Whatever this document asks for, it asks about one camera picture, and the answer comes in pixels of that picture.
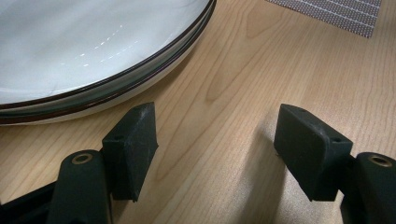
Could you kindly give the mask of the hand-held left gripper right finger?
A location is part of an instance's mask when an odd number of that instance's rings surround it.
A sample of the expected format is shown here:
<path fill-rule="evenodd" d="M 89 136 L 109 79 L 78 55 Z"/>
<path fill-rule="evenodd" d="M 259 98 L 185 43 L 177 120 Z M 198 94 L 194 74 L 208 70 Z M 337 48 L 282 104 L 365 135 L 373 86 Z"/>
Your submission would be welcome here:
<path fill-rule="evenodd" d="M 310 201 L 340 206 L 344 224 L 396 224 L 396 160 L 350 155 L 353 142 L 310 112 L 281 105 L 274 147 Z"/>

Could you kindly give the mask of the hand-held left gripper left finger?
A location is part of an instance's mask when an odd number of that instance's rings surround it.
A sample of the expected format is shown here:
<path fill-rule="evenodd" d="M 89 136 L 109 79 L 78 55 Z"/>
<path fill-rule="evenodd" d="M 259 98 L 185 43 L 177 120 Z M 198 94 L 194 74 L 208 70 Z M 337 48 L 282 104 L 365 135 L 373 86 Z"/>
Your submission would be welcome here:
<path fill-rule="evenodd" d="M 113 224 L 111 202 L 138 200 L 157 147 L 155 105 L 133 107 L 100 150 L 62 161 L 47 224 Z"/>

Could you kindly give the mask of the grey striped placemat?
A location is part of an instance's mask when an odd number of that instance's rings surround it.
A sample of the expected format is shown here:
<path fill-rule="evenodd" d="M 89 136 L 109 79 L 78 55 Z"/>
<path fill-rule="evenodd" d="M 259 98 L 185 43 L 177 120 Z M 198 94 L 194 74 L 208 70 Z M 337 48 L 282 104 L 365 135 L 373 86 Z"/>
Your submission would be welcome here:
<path fill-rule="evenodd" d="M 356 35 L 370 38 L 381 0 L 267 0 Z"/>

